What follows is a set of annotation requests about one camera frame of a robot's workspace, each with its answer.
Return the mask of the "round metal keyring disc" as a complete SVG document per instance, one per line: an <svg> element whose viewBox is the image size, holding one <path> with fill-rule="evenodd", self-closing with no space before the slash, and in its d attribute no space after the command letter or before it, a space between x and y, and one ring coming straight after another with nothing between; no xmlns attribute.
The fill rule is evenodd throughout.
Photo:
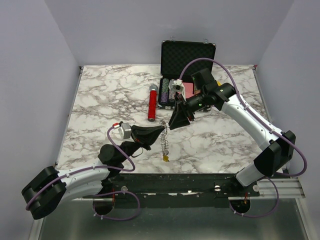
<svg viewBox="0 0 320 240"><path fill-rule="evenodd" d="M168 156L169 154L168 126L164 120L161 120L160 124L164 127L164 130L160 134L161 151L163 156Z"/></svg>

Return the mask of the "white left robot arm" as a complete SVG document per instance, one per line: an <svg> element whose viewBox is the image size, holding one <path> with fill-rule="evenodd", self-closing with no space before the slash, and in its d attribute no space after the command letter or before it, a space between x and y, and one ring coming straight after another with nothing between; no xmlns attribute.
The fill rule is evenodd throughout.
<svg viewBox="0 0 320 240"><path fill-rule="evenodd" d="M111 185L106 181L120 172L134 172L136 166L132 161L133 154L140 148L149 151L165 130L163 125L129 125L127 138L132 141L126 140L117 145L110 133L124 126L123 122L115 123L107 130L109 143L101 147L96 162L67 170L46 167L22 189L25 209L33 219L40 220L48 216L65 201L94 195L107 197Z"/></svg>

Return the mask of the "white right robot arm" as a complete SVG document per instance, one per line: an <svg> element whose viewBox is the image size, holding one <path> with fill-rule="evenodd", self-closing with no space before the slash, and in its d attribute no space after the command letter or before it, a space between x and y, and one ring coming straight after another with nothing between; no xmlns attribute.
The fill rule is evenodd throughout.
<svg viewBox="0 0 320 240"><path fill-rule="evenodd" d="M195 119L194 113L205 106L214 106L235 120L258 144L261 153L252 163L240 170L230 183L230 191L241 196L253 182L271 177L293 157L296 136L292 131L283 132L263 117L255 119L250 107L241 104L235 88L224 83L219 85L211 71L202 69L191 76L200 93L185 99L182 94L175 97L175 107L169 121L170 130L185 127Z"/></svg>

